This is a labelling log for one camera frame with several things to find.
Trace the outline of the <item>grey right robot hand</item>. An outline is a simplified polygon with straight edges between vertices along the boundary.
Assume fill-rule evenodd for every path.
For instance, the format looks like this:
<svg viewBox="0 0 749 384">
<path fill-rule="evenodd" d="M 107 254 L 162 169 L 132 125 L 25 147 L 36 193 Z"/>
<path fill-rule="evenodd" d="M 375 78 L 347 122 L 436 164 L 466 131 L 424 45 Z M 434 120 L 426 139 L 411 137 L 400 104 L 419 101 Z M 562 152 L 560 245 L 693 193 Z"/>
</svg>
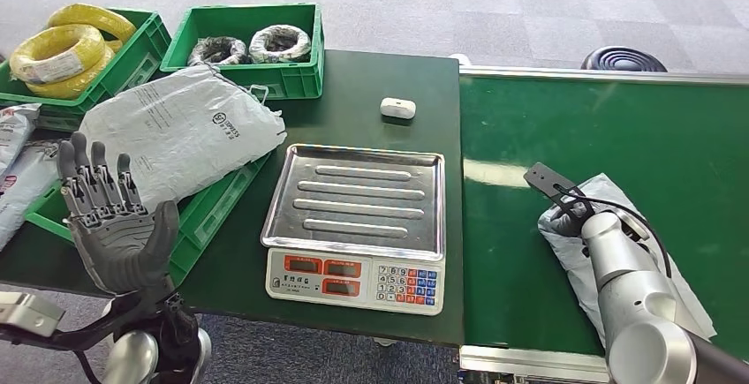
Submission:
<svg viewBox="0 0 749 384">
<path fill-rule="evenodd" d="M 561 237 L 580 237 L 585 222 L 594 215 L 592 204 L 578 197 L 562 197 L 544 212 L 538 221 L 541 233 Z"/>
</svg>

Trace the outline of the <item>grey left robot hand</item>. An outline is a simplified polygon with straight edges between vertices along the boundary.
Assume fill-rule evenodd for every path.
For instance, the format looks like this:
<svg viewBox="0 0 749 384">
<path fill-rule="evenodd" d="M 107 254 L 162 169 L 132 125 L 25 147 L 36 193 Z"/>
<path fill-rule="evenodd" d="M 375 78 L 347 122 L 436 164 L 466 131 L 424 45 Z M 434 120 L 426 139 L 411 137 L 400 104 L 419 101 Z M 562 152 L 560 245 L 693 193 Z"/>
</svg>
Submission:
<svg viewBox="0 0 749 384">
<path fill-rule="evenodd" d="M 61 143 L 57 168 L 67 227 L 95 285 L 114 295 L 153 291 L 158 299 L 173 292 L 169 262 L 178 234 L 177 203 L 147 209 L 129 155 L 120 154 L 111 169 L 106 146 L 87 143 L 82 132 Z"/>
</svg>

